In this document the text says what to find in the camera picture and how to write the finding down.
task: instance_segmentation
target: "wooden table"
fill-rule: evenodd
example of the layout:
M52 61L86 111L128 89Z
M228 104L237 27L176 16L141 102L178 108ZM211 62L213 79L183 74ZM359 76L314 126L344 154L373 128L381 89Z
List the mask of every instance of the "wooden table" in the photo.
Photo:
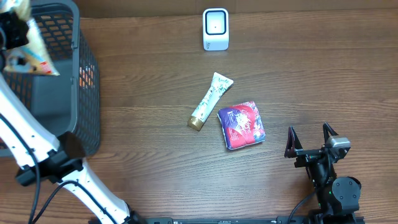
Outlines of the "wooden table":
M328 121L352 142L335 169L363 184L357 214L397 223L397 27L398 9L234 14L228 51L205 52L201 16L82 19L101 70L102 144L91 167L145 217L288 215L313 190L284 158L288 127L313 149ZM213 72L235 84L194 131L187 119ZM216 112L249 100L267 140L229 152ZM25 223L35 187L16 183L12 159L0 170L0 223ZM42 184L39 207L54 188ZM92 216L63 190L39 223Z

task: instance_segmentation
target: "gold cap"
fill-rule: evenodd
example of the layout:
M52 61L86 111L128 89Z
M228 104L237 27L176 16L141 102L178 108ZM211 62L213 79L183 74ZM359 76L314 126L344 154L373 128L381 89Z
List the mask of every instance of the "gold cap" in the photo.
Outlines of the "gold cap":
M191 116L188 120L188 125L197 131L200 131L203 124L204 122L195 116Z

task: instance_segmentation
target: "colorful package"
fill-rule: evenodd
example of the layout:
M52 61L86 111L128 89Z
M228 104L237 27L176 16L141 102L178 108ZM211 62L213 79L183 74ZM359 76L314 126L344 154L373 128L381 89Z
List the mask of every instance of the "colorful package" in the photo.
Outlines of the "colorful package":
M7 72L37 75L59 75L47 52L41 31L30 12L30 0L0 0L0 13L14 10L18 18L27 23L29 43L6 51Z
M229 150L266 140L259 110L253 101L221 109L217 116Z

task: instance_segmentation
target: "black basket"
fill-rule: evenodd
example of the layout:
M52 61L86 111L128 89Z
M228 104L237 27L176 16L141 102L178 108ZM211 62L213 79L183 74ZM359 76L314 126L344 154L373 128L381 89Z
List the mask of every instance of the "black basket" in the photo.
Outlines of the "black basket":
M4 72L4 78L41 125L56 136L71 131L92 155L101 137L100 75L80 30L79 10L71 0L36 0L32 15L60 76ZM1 139L0 149L0 156L11 155Z

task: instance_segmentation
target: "tube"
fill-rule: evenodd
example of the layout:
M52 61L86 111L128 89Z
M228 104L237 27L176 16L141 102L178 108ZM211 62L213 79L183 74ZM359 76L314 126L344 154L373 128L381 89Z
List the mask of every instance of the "tube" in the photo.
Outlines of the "tube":
M199 131L216 106L218 100L233 83L233 80L215 72L209 90L192 113L188 120L188 125Z

